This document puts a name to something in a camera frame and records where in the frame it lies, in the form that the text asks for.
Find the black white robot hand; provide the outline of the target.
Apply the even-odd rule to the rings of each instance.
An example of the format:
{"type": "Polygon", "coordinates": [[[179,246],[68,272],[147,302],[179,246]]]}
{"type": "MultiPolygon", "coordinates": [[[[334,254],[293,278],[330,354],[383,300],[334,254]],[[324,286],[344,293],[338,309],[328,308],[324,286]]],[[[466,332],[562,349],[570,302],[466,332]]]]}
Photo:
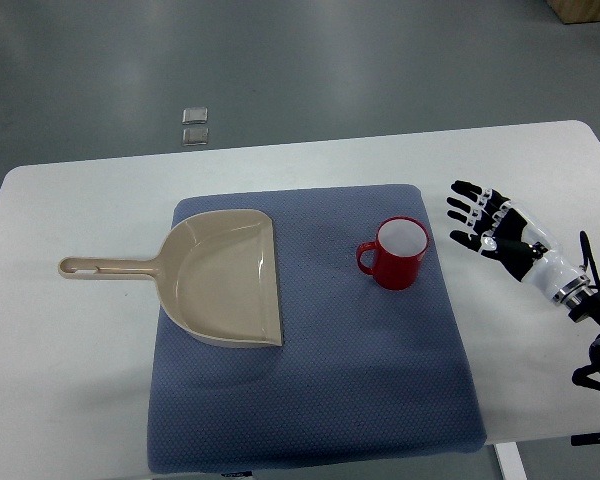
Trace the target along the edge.
{"type": "Polygon", "coordinates": [[[572,309],[591,296],[591,279],[572,264],[559,242],[519,203],[495,189],[457,180],[447,199],[449,218],[463,228],[450,238],[500,263],[517,281],[533,285],[555,304],[572,309]]]}

